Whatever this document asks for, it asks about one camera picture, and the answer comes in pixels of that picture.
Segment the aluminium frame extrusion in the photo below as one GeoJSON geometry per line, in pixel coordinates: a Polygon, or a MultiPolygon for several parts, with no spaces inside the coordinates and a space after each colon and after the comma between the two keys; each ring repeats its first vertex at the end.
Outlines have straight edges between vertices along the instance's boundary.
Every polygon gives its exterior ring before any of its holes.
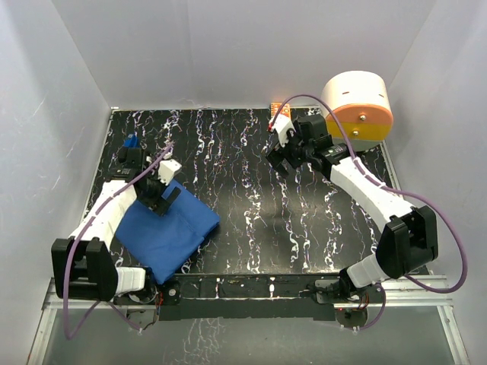
{"type": "Polygon", "coordinates": [[[162,285],[148,283],[143,290],[120,294],[107,303],[85,298],[71,301],[73,308],[119,310],[123,319],[148,311],[153,322],[184,319],[309,318],[334,322],[340,329],[358,332],[377,322],[366,319],[378,306],[435,306],[454,362],[469,358],[453,315],[450,290],[439,293],[421,288],[407,278],[371,284],[342,293],[334,274],[176,274],[162,285]]]}

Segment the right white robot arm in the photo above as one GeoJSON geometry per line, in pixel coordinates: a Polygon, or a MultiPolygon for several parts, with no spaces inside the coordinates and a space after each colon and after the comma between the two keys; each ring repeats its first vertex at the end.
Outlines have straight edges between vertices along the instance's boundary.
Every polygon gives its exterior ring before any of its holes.
{"type": "Polygon", "coordinates": [[[272,168],[288,176],[283,163],[296,169],[304,163],[348,193],[372,218],[381,235],[376,251],[339,273],[339,280],[326,292],[355,302],[367,287],[397,279],[438,257],[435,213],[427,206],[415,207],[386,190],[346,144],[334,144],[321,115],[291,120],[279,114],[269,130],[278,140],[266,155],[272,168]]]}

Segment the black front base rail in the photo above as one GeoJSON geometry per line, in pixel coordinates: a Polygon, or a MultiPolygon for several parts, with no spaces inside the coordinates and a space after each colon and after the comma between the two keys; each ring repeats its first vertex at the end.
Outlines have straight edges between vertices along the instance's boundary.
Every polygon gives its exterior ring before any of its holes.
{"type": "Polygon", "coordinates": [[[161,321],[309,318],[333,321],[339,309],[363,312],[382,301],[379,289],[344,288],[335,274],[176,274],[163,284],[123,294],[120,305],[151,306],[161,321]]]}

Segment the small orange circuit board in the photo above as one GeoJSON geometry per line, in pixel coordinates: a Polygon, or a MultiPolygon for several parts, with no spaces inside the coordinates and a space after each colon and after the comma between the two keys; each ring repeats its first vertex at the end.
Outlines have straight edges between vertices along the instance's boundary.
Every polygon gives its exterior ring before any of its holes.
{"type": "Polygon", "coordinates": [[[272,102],[270,104],[270,118],[273,119],[277,112],[289,119],[291,118],[291,108],[288,103],[283,106],[280,102],[272,102]]]}

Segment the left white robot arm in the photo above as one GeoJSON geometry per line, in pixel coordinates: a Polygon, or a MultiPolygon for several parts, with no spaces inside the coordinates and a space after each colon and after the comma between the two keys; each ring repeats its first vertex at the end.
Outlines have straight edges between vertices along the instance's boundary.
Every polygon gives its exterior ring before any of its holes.
{"type": "Polygon", "coordinates": [[[164,197],[181,165],[166,146],[156,157],[142,147],[124,147],[119,163],[80,225],[51,247],[56,294],[63,300],[110,301],[131,293],[140,303],[150,303],[156,283],[140,267],[116,267],[110,244],[126,212],[134,202],[162,216],[174,203],[180,189],[164,197]]]}

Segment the small blue plastic clip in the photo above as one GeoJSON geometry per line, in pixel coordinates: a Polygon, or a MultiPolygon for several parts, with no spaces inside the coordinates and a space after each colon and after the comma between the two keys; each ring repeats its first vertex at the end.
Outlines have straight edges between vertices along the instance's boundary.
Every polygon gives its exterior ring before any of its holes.
{"type": "Polygon", "coordinates": [[[139,148],[139,139],[136,134],[130,134],[123,143],[124,148],[139,148]]]}

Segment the pink cylindrical tissue phantom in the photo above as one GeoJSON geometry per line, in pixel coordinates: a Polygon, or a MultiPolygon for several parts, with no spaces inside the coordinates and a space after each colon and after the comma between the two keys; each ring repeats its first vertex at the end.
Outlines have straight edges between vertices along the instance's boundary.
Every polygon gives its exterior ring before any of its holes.
{"type": "Polygon", "coordinates": [[[355,151],[379,145],[393,127],[387,88],[381,76],[369,71],[346,71],[324,86],[324,101],[341,122],[355,151]]]}

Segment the blue surgical drape cloth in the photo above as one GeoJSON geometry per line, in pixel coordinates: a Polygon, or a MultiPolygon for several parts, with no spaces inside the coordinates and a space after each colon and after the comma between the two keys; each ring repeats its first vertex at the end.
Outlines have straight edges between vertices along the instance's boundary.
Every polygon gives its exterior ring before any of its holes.
{"type": "Polygon", "coordinates": [[[159,216],[134,202],[121,220],[116,238],[143,266],[151,269],[157,284],[170,279],[219,225],[220,217],[175,179],[163,198],[178,188],[180,194],[159,216]]]}

